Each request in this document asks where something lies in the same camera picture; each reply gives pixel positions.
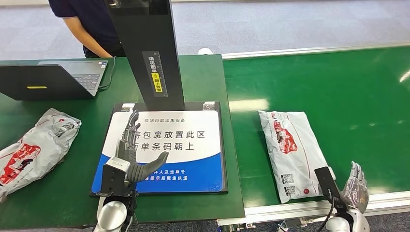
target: robotic arm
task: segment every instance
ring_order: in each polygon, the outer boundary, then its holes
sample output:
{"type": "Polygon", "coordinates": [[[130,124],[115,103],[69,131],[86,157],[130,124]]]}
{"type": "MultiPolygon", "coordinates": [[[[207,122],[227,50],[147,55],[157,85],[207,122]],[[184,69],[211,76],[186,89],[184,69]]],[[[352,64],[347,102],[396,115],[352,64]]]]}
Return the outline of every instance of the robotic arm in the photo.
{"type": "Polygon", "coordinates": [[[363,215],[369,195],[365,175],[360,165],[352,161],[350,177],[342,194],[328,167],[316,169],[315,173],[323,195],[332,204],[332,209],[334,207],[337,210],[333,218],[325,221],[326,229],[330,232],[370,232],[369,223],[363,215]]]}
{"type": "Polygon", "coordinates": [[[134,111],[119,140],[115,157],[103,166],[100,203],[97,211],[97,226],[94,232],[126,232],[132,224],[138,196],[136,183],[143,181],[162,165],[168,152],[146,165],[136,161],[135,140],[140,123],[138,111],[134,111]]]}

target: red logo on package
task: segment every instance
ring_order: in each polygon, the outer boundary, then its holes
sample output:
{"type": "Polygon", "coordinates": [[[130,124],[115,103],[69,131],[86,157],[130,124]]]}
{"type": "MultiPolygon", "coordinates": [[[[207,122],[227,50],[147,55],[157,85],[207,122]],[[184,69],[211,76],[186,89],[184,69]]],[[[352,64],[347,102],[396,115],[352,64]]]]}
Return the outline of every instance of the red logo on package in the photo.
{"type": "Polygon", "coordinates": [[[41,149],[39,146],[23,144],[23,147],[14,152],[0,175],[0,184],[5,185],[13,181],[24,168],[33,162],[41,149]]]}
{"type": "Polygon", "coordinates": [[[282,128],[280,122],[278,121],[273,121],[273,127],[278,138],[280,151],[285,154],[288,154],[291,151],[297,151],[296,143],[289,131],[282,128]]]}

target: silver robotic hand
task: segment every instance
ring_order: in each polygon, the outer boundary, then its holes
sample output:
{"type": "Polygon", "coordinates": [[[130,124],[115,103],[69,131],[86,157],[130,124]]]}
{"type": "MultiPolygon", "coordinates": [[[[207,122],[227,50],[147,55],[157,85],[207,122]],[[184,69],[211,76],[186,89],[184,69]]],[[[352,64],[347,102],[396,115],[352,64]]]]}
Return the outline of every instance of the silver robotic hand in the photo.
{"type": "Polygon", "coordinates": [[[138,111],[134,111],[127,123],[121,140],[118,143],[116,157],[128,161],[130,167],[127,171],[127,180],[132,182],[140,182],[159,169],[167,160],[168,152],[164,151],[160,156],[147,165],[140,165],[136,161],[135,140],[137,130],[141,126],[136,124],[138,120],[138,111]]]}
{"type": "Polygon", "coordinates": [[[132,224],[137,207],[136,183],[143,181],[162,165],[168,152],[146,165],[136,161],[135,140],[141,126],[136,123],[138,111],[134,111],[118,142],[116,156],[103,166],[100,203],[97,211],[97,225],[94,232],[126,232],[132,224]]]}
{"type": "Polygon", "coordinates": [[[369,202],[367,182],[361,166],[353,161],[341,198],[347,205],[347,212],[329,219],[326,229],[330,232],[370,232],[369,223],[363,215],[369,202]]]}

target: laptop keyboard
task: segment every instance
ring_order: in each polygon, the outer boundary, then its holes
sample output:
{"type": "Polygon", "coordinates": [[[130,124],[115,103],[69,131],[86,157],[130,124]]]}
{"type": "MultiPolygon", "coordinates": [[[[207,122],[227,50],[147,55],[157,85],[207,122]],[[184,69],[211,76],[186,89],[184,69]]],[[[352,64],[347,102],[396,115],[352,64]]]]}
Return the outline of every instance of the laptop keyboard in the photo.
{"type": "Polygon", "coordinates": [[[100,78],[99,74],[73,75],[86,90],[94,90],[100,78]]]}

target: yellow sticker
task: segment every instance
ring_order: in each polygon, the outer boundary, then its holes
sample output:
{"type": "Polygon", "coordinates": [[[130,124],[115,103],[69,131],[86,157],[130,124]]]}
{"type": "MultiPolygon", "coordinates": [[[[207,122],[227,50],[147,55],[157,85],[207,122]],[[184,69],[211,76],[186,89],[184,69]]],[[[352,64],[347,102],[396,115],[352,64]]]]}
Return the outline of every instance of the yellow sticker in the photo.
{"type": "Polygon", "coordinates": [[[28,89],[47,88],[47,86],[27,86],[28,89]]]}
{"type": "Polygon", "coordinates": [[[154,82],[155,92],[162,93],[160,75],[157,72],[153,72],[151,73],[151,76],[152,76],[152,81],[154,82]]]}

